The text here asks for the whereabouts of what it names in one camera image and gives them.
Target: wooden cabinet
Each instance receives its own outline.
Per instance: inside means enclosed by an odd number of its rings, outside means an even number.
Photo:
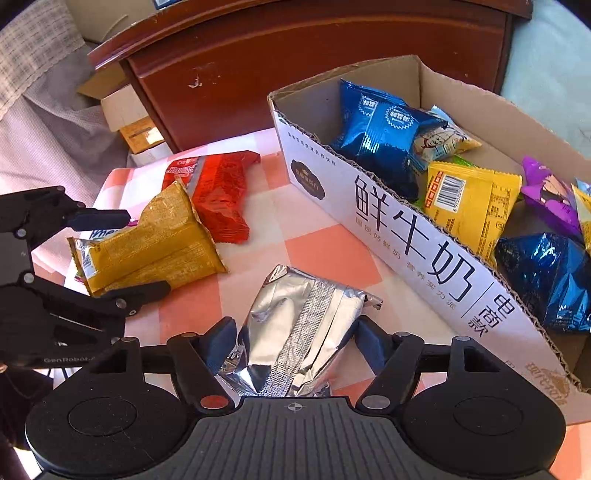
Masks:
[[[531,0],[185,0],[90,53],[120,61],[173,151],[272,126],[267,94],[332,68],[419,55],[498,92]]]

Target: foil snack package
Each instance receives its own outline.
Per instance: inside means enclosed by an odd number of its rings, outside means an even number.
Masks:
[[[438,127],[415,138],[412,159],[413,167],[417,171],[425,171],[429,162],[443,160],[452,155],[482,146],[478,140],[474,140],[458,127],[448,114],[439,107],[433,106],[430,112],[446,120],[447,126]]]
[[[353,85],[359,101],[343,125],[335,150],[375,173],[384,184],[409,202],[418,199],[418,184],[410,163],[416,135],[444,127],[447,121],[411,108],[400,99]]]
[[[362,308],[381,305],[363,290],[277,265],[218,375],[242,396],[329,392],[329,366],[352,336]]]
[[[573,186],[574,198],[577,205],[579,225],[583,233],[585,250],[591,255],[591,195]]]
[[[496,260],[545,328],[591,330],[591,258],[577,242],[556,233],[501,238]]]
[[[392,95],[382,90],[376,90],[375,88],[365,87],[362,85],[356,85],[348,80],[341,79],[339,82],[339,96],[340,96],[340,115],[342,123],[341,134],[331,143],[331,147],[335,150],[339,150],[343,145],[343,137],[347,130],[351,113],[357,108],[363,94],[368,96],[374,96],[389,100],[396,105],[406,105],[406,102],[401,98]]]
[[[521,176],[448,162],[428,168],[424,212],[491,265],[519,195]]]
[[[150,200],[137,226],[103,240],[68,241],[93,297],[158,280],[166,280],[174,289],[226,272],[213,239],[177,181]]]
[[[246,169],[259,161],[261,156],[251,151],[174,160],[164,173],[162,189],[180,177],[213,240],[241,244],[250,233],[242,217]]]
[[[552,171],[531,157],[524,157],[525,186],[521,193],[527,205],[560,235],[579,239],[581,230],[574,207],[573,192]]]

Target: yellow snack package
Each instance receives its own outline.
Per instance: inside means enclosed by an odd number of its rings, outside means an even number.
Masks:
[[[68,240],[76,267],[94,297],[158,280],[175,289],[226,272],[209,231],[178,181],[146,205],[137,226],[99,241]]]
[[[585,241],[585,250],[591,255],[591,195],[586,194],[574,185],[572,186],[574,198],[577,202],[577,216],[579,217],[579,223]]]
[[[424,211],[495,265],[492,254],[521,189],[521,176],[447,162],[428,166]]]

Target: box flap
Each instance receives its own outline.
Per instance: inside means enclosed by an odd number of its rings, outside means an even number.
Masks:
[[[77,92],[90,98],[102,100],[129,83],[127,75],[118,63],[96,72]]]
[[[131,85],[112,93],[100,104],[112,132],[148,116],[148,112]]]

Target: orange checkered pattern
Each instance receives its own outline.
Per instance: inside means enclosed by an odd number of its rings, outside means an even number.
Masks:
[[[95,207],[124,208],[138,218],[160,191],[164,170],[172,160],[240,150],[260,153],[261,163],[247,172],[244,217],[251,229],[249,241],[217,245],[229,274],[191,283],[160,304],[143,308],[128,319],[126,335],[138,337],[142,345],[153,345],[182,332],[203,333],[225,315],[234,317],[240,327],[265,277],[277,264],[287,264],[381,297],[382,309],[367,313],[388,332],[406,330],[428,343],[450,343],[451,328],[392,269],[290,184],[273,129],[188,150],[146,167],[114,170]],[[73,274],[71,265],[66,286],[83,291]],[[334,392],[348,395],[354,403],[373,374],[353,342],[337,360]],[[444,379],[444,374],[423,375],[419,389]],[[591,480],[591,424],[569,427],[553,472],[560,480]]]

